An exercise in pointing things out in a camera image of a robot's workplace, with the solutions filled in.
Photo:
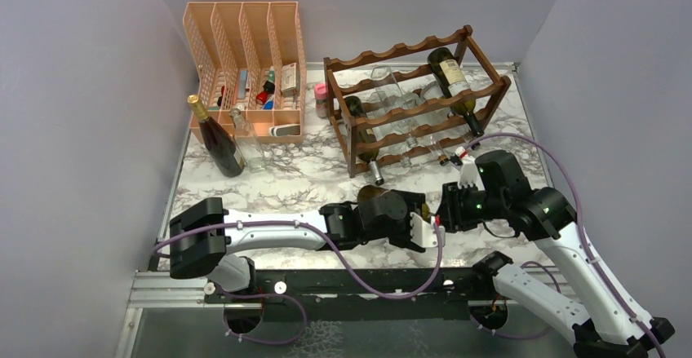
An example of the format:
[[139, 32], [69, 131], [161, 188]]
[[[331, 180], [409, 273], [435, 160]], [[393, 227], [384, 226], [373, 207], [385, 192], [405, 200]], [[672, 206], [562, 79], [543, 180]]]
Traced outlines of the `red wine bottle gold cap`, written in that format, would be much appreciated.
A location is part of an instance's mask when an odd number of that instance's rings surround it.
[[198, 95], [190, 95], [187, 103], [199, 125], [206, 150], [220, 172], [229, 178], [239, 176], [245, 160], [230, 134], [211, 116]]

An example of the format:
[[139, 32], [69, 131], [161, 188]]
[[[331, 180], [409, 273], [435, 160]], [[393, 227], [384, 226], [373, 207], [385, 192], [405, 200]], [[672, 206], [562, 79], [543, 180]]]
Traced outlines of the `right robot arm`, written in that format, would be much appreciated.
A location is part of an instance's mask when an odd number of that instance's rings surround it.
[[578, 357], [646, 357], [674, 335], [668, 319], [652, 316], [617, 280], [562, 193], [531, 188], [510, 152], [463, 152], [455, 167], [459, 179], [444, 185], [437, 210], [442, 226], [461, 232], [506, 221], [553, 261], [575, 293], [566, 297], [494, 251], [472, 267], [477, 296], [498, 293], [520, 303], [563, 336]]

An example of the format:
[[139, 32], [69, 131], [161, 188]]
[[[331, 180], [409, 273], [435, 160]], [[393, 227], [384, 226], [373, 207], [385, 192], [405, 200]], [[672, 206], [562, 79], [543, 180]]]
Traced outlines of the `green wine bottle brown label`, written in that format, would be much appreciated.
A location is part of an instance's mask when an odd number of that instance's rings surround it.
[[357, 210], [365, 225], [375, 222], [398, 222], [411, 213], [428, 220], [431, 214], [424, 193], [386, 189], [366, 185], [357, 194]]

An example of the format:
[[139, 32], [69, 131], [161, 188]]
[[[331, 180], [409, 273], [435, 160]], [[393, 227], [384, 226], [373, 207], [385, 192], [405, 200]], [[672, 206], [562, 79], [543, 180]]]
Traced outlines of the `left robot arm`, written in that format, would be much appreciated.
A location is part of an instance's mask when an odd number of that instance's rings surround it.
[[207, 277], [235, 300], [256, 291], [255, 264], [247, 250], [296, 248], [343, 253], [385, 239], [423, 253], [440, 250], [445, 231], [425, 195], [366, 185], [355, 201], [329, 203], [298, 214], [258, 214], [226, 209], [208, 197], [169, 223], [169, 275], [176, 280]]

